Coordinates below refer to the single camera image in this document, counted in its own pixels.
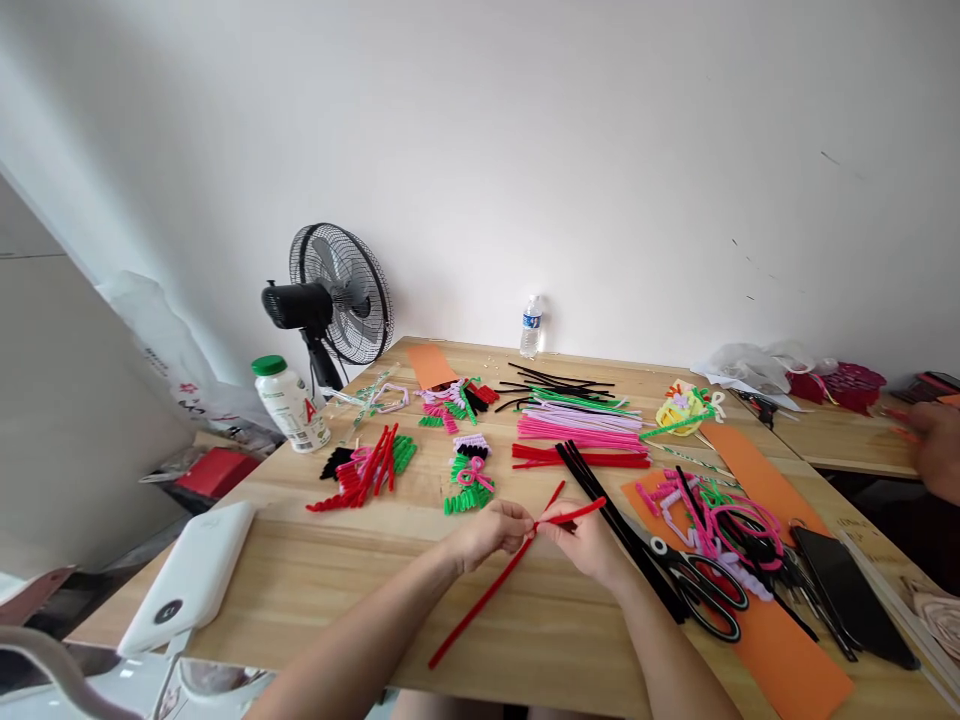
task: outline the hand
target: hand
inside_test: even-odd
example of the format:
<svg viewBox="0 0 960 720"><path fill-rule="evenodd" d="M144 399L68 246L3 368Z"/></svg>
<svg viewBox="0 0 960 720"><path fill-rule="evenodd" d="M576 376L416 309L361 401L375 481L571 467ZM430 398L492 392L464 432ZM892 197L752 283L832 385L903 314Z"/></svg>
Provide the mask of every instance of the hand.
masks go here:
<svg viewBox="0 0 960 720"><path fill-rule="evenodd" d="M444 541L460 574L473 572L495 550L511 555L533 536L533 517L522 505L494 500Z"/></svg>
<svg viewBox="0 0 960 720"><path fill-rule="evenodd" d="M573 561L577 570L612 590L617 582L632 576L633 572L630 561L620 550L600 513L593 512L578 517L573 521L573 532L547 522L550 518L572 512L584 504L572 500L558 500L540 517L537 531L556 543Z"/></svg>

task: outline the smartphone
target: smartphone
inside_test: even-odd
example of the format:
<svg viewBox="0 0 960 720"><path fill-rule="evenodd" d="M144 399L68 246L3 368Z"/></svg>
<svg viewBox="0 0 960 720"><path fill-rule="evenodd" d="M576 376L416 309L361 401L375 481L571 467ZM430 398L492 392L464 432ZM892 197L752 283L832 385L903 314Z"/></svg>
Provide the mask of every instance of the smartphone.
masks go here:
<svg viewBox="0 0 960 720"><path fill-rule="evenodd" d="M843 543L802 527L791 529L827 610L854 647L906 668L920 661L904 642Z"/></svg>

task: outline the orange paper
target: orange paper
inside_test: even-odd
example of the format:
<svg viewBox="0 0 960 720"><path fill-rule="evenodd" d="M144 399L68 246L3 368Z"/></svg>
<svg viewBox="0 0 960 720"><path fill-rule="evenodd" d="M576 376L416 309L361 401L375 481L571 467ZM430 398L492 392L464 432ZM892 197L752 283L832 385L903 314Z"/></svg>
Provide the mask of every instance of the orange paper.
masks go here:
<svg viewBox="0 0 960 720"><path fill-rule="evenodd" d="M780 521L781 540L794 545L790 536L790 521L794 519L802 520L814 532L833 537L817 511L742 432L719 423L704 423L700 432L720 453L750 499L763 505Z"/></svg>
<svg viewBox="0 0 960 720"><path fill-rule="evenodd" d="M643 478L647 492L661 482L662 470ZM675 550L688 550L663 518L653 516L634 483L620 489L650 532ZM671 511L682 507L675 503ZM737 613L737 622L743 637L733 650L783 720L826 720L853 692L853 681L776 602L751 595L750 607Z"/></svg>
<svg viewBox="0 0 960 720"><path fill-rule="evenodd" d="M447 359L436 345L414 345L407 350L407 357L417 375L421 390L455 382L460 378L450 369Z"/></svg>

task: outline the finger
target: finger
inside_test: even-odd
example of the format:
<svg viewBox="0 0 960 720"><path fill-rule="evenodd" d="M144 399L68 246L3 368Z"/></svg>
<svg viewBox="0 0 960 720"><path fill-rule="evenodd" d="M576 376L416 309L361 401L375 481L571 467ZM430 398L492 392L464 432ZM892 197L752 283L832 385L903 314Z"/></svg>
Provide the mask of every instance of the finger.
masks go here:
<svg viewBox="0 0 960 720"><path fill-rule="evenodd" d="M546 522L551 518L555 518L557 515L573 512L574 510L582 508L584 505L586 505L586 503L576 502L575 500L557 500L553 505L543 511L543 515L540 516L540 522Z"/></svg>
<svg viewBox="0 0 960 720"><path fill-rule="evenodd" d="M573 553L576 552L577 543L579 543L580 540L578 540L575 535L568 533L566 530L559 528L556 525L546 523L541 525L538 528L538 531L541 535L544 535L547 540L550 540L561 550L563 550L564 554L568 557L572 557Z"/></svg>
<svg viewBox="0 0 960 720"><path fill-rule="evenodd" d="M503 539L503 543L501 543L500 547L504 550L504 552L508 552L513 555L513 553L519 550L520 546L523 545L524 539L525 538L507 537Z"/></svg>
<svg viewBox="0 0 960 720"><path fill-rule="evenodd" d="M517 518L518 520L524 520L526 518L533 520L533 516L523 505L510 502L509 500L499 500L497 502L500 503L499 510L501 514L506 515L507 517Z"/></svg>
<svg viewBox="0 0 960 720"><path fill-rule="evenodd" d="M513 518L507 515L500 515L500 532L504 536L523 537L533 530L533 518L529 515L526 518Z"/></svg>

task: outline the bottle cap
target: bottle cap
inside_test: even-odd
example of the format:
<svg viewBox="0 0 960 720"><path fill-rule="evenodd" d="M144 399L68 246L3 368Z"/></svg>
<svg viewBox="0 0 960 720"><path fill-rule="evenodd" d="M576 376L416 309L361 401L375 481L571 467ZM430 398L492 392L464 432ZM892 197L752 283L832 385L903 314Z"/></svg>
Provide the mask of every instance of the bottle cap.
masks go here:
<svg viewBox="0 0 960 720"><path fill-rule="evenodd" d="M257 358L250 363L250 367L253 369L254 375L266 377L267 375L276 375L286 370L287 361L280 355L264 355L262 358Z"/></svg>

